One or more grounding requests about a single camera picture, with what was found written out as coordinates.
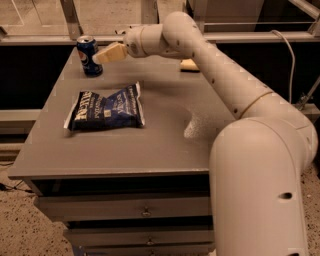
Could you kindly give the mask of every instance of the drawer handle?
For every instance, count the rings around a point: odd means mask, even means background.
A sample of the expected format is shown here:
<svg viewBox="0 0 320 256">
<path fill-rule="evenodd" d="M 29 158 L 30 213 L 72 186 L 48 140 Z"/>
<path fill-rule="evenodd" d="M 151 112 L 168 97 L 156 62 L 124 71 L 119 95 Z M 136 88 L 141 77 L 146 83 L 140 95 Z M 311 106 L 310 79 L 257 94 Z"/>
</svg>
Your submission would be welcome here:
<svg viewBox="0 0 320 256">
<path fill-rule="evenodd" d="M 151 237 L 149 238 L 149 241 L 147 242 L 147 245 L 148 245 L 148 246 L 155 245 L 155 242 L 152 241 L 152 238 L 151 238 Z"/>
<path fill-rule="evenodd" d="M 141 215 L 142 215 L 142 217 L 144 217 L 144 218 L 149 218 L 149 217 L 151 217 L 151 212 L 149 212 L 148 207 L 145 207 L 145 208 L 144 208 L 144 212 L 142 212 Z"/>
</svg>

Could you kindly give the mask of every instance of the drawer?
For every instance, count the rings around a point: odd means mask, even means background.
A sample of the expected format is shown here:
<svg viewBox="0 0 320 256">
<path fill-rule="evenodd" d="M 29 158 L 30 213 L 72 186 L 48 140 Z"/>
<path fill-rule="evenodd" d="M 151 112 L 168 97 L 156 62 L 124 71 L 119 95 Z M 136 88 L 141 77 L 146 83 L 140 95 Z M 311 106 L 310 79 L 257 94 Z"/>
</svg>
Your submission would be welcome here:
<svg viewBox="0 0 320 256">
<path fill-rule="evenodd" d="M 187 244 L 173 246 L 154 246 L 154 247 L 85 247 L 84 251 L 88 256 L 207 256 L 215 249 L 214 244 Z"/>
<path fill-rule="evenodd" d="M 209 226 L 149 227 L 122 229 L 66 230 L 64 236 L 74 246 L 161 246 L 166 244 L 213 243 Z"/>
<path fill-rule="evenodd" d="M 62 222 L 211 215 L 207 192 L 39 197 L 34 204 Z"/>
</svg>

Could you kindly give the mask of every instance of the table top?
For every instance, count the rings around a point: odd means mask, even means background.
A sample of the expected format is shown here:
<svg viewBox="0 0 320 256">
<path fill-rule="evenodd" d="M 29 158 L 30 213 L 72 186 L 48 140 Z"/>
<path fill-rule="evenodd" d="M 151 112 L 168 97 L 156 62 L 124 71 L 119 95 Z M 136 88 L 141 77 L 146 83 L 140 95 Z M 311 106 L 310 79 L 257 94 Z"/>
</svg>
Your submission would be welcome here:
<svg viewBox="0 0 320 256">
<path fill-rule="evenodd" d="M 207 172 L 217 134 L 233 116 L 201 73 L 151 56 L 104 64 L 88 78 L 76 49 L 69 57 L 14 165 L 12 179 L 191 174 Z M 143 128 L 70 132 L 64 122 L 79 92 L 109 96 L 136 81 Z"/>
</svg>

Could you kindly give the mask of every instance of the black cable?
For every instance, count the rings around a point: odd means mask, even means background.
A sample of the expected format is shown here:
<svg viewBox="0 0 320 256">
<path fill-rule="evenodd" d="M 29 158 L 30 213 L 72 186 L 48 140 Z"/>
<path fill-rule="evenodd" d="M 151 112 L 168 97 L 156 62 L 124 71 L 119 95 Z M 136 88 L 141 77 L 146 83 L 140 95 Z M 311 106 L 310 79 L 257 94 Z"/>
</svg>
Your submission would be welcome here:
<svg viewBox="0 0 320 256">
<path fill-rule="evenodd" d="M 9 166 L 9 165 L 13 165 L 13 162 L 8 164 L 0 164 L 0 166 Z"/>
<path fill-rule="evenodd" d="M 26 193 L 33 193 L 33 191 L 31 189 L 20 189 L 20 188 L 17 188 L 17 186 L 9 186 L 9 185 L 6 185 L 6 184 L 3 184 L 3 183 L 0 183 L 0 191 L 11 191 L 11 190 L 19 190 L 19 191 L 24 191 Z"/>
</svg>

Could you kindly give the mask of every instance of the cabinet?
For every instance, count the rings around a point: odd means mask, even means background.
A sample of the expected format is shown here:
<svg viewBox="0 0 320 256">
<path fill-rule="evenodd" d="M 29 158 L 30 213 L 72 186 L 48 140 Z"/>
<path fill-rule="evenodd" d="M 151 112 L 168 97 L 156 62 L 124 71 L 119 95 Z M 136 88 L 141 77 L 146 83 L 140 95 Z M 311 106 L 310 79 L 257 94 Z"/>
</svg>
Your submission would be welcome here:
<svg viewBox="0 0 320 256">
<path fill-rule="evenodd" d="M 87 78 L 76 49 L 9 170 L 35 206 L 88 255 L 208 254 L 214 249 L 209 153 L 233 117 L 200 73 L 160 57 L 104 65 Z M 139 81 L 146 126 L 70 132 L 81 90 L 105 97 Z"/>
</svg>

